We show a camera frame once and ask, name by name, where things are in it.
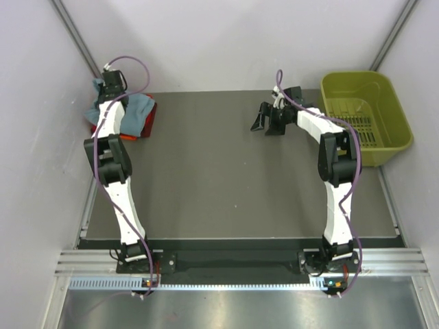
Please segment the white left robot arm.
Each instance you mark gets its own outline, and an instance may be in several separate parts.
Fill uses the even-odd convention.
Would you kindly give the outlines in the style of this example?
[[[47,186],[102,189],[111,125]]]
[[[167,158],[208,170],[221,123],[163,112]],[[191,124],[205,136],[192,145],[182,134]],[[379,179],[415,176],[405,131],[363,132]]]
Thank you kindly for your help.
[[[112,206],[120,232],[117,272],[153,273],[156,257],[147,245],[131,189],[132,163],[121,139],[121,122],[129,96],[123,73],[105,68],[99,84],[98,121],[84,141],[97,187]]]

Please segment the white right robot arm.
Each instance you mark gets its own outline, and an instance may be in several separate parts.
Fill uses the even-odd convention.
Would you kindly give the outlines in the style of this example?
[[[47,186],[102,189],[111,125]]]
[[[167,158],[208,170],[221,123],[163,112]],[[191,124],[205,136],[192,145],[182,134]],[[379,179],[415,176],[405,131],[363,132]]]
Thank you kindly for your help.
[[[262,102],[250,130],[265,129],[267,136],[282,136],[289,124],[297,125],[318,142],[318,174],[327,192],[327,223],[317,256],[303,260],[305,271],[320,275],[336,271],[354,257],[351,229],[351,196],[361,173],[361,162],[352,132],[326,117],[320,109],[306,107],[299,86],[272,90],[274,101]]]

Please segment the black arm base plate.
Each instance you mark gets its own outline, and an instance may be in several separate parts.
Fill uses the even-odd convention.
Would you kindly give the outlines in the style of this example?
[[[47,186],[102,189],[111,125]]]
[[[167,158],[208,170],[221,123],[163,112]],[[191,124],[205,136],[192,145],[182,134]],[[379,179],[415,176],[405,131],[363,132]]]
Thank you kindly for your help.
[[[263,269],[286,270],[295,275],[339,271],[342,265],[356,269],[359,264],[357,252],[330,259],[322,250],[193,250],[155,252],[152,260],[141,259],[128,262],[120,260],[117,273],[172,274],[190,269],[209,271],[238,269],[258,271]]]

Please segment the light blue t shirt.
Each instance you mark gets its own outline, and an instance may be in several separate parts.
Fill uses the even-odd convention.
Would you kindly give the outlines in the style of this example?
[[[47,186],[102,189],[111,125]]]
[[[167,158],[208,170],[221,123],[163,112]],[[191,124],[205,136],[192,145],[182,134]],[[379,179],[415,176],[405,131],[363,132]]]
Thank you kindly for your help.
[[[155,101],[149,95],[138,93],[130,95],[126,113],[121,120],[121,133],[129,136],[140,137],[146,119],[154,106]],[[91,107],[86,110],[84,116],[92,125],[93,129],[95,129],[99,119],[97,98],[93,100]]]

